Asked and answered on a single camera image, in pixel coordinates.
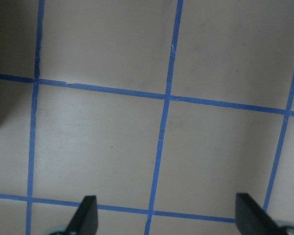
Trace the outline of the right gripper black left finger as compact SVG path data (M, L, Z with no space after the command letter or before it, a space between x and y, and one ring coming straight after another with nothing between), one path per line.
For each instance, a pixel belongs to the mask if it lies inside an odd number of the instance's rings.
M97 197L83 198L75 214L66 227L65 235L95 235L98 230Z

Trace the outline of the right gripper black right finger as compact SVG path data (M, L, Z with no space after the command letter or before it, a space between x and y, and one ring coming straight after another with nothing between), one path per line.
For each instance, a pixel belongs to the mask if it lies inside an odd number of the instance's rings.
M237 193L235 224L242 235L287 235L248 193Z

